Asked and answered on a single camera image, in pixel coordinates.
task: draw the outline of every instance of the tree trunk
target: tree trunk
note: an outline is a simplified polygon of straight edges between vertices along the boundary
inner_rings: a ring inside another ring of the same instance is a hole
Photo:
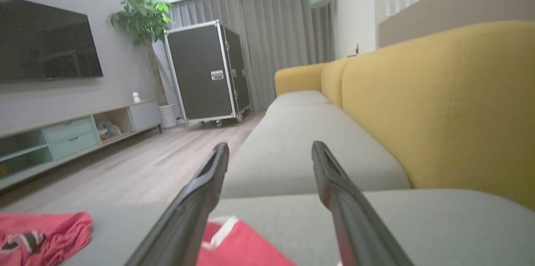
[[[158,59],[154,54],[153,40],[144,39],[143,43],[145,44],[145,48],[149,54],[150,68],[153,71],[154,82],[156,83],[156,89],[158,90],[158,102],[160,106],[165,106],[168,104],[168,102],[166,92],[164,91],[164,85],[162,83],[162,76],[160,75],[160,70],[158,68]]]

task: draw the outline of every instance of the indoor tree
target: indoor tree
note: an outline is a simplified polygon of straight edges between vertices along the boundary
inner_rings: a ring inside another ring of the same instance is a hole
[[[123,10],[112,13],[109,21],[113,27],[118,26],[126,31],[132,37],[134,46],[145,45],[158,90],[159,105],[166,106],[168,102],[158,68],[158,60],[154,54],[153,42],[163,41],[168,23],[174,23],[167,16],[170,5],[156,0],[122,0],[120,3],[123,5]]]

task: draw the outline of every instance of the television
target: television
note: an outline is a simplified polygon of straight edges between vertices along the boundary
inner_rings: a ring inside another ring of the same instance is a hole
[[[0,83],[102,76],[87,15],[0,0]]]

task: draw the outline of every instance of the white figurine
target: white figurine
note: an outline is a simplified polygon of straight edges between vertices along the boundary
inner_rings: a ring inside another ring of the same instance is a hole
[[[134,103],[135,103],[135,104],[138,104],[138,103],[141,102],[141,99],[139,99],[139,94],[138,94],[138,93],[134,92],[134,93],[132,94],[132,96],[134,97]]]

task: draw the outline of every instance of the light green drawer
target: light green drawer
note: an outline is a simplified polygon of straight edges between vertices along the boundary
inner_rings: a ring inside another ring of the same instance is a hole
[[[44,128],[44,133],[49,143],[70,139],[75,135],[92,131],[93,122],[91,117],[66,121]]]
[[[53,144],[51,146],[52,155],[54,156],[54,160],[57,161],[69,155],[75,154],[76,152],[96,146],[97,144],[98,141],[95,137],[95,134],[90,132],[70,138],[63,142]]]

